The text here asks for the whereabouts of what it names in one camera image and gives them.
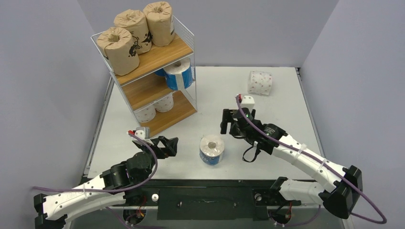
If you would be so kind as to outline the blue white roll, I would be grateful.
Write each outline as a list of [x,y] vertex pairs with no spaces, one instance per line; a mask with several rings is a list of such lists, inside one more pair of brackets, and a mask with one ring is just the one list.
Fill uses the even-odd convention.
[[186,89],[193,83],[190,58],[183,58],[163,68],[167,86],[172,90]]

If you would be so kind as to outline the blue cartoon-face roll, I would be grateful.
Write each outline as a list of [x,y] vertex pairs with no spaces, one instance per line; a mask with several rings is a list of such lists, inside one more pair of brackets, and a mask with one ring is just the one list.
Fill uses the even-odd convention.
[[218,135],[206,135],[200,140],[199,155],[201,160],[211,166],[221,162],[225,144]]

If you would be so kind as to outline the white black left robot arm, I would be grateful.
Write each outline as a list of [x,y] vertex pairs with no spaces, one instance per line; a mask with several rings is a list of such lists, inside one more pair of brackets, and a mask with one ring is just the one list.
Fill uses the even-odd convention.
[[44,193],[34,196],[37,229],[62,229],[67,222],[92,211],[142,200],[141,186],[157,172],[158,159],[174,157],[179,139],[159,136],[154,139],[139,137],[129,131],[132,142],[140,149],[133,157],[113,165],[95,178],[71,189],[35,187]]

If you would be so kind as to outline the brown roll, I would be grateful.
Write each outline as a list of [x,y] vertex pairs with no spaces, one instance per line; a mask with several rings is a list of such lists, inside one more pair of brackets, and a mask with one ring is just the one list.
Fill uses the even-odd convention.
[[140,60],[131,33],[120,27],[111,27],[96,40],[102,55],[109,60],[114,74],[124,76],[138,68]]
[[138,54],[150,51],[152,35],[148,28],[146,16],[142,11],[128,9],[119,13],[114,19],[114,25],[131,33]]
[[153,44],[169,45],[175,36],[171,5],[166,1],[150,3],[143,9],[143,13],[146,16]]

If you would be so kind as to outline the white wire wooden shelf rack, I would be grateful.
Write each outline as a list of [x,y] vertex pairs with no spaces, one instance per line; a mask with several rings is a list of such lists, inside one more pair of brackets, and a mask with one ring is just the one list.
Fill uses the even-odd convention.
[[173,97],[172,109],[167,112],[157,112],[151,121],[141,124],[150,128],[151,136],[161,133],[198,110],[196,83],[186,88],[183,85],[182,76],[179,76],[176,81],[180,85],[173,90],[167,86],[163,76],[156,75],[156,71],[189,58],[192,79],[196,79],[194,34],[176,17],[173,17],[173,25],[174,40],[167,46],[152,46],[149,52],[141,54],[138,68],[127,75],[115,75],[109,60],[102,58],[111,76],[108,90],[111,91],[114,86],[117,88],[125,108],[130,112],[130,120],[135,121],[136,124],[139,124],[141,111],[169,95]]

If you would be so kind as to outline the white red-dotted toilet roll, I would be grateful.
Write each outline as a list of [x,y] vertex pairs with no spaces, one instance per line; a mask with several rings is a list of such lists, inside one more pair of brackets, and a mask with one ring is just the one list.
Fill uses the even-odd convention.
[[154,105],[149,105],[148,107],[145,107],[142,110],[135,112],[134,114],[139,123],[147,123],[155,118],[156,110]]
[[168,112],[174,107],[173,94],[161,98],[154,104],[155,110],[160,113]]

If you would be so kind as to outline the white floral tissue pack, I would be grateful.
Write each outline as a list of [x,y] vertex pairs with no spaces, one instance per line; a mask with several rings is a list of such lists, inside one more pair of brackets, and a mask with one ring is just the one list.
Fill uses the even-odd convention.
[[273,74],[262,71],[251,71],[248,77],[247,92],[269,96],[273,84]]

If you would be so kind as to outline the blue toilet roll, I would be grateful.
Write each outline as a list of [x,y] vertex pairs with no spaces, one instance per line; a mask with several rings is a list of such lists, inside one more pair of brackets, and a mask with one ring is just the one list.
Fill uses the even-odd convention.
[[166,76],[166,72],[164,71],[164,69],[159,69],[157,71],[154,72],[157,76],[162,76],[165,77]]

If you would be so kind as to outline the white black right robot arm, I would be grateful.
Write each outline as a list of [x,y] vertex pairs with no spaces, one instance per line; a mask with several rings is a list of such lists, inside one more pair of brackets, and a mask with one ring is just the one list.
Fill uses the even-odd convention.
[[284,201],[321,204],[334,216],[347,219],[357,203],[362,190],[362,172],[356,166],[344,167],[333,163],[296,141],[275,124],[262,124],[255,119],[255,112],[243,108],[224,109],[220,124],[221,134],[229,133],[235,139],[243,139],[255,154],[261,152],[289,162],[314,182],[297,181],[279,177],[269,191],[270,199],[281,204]]

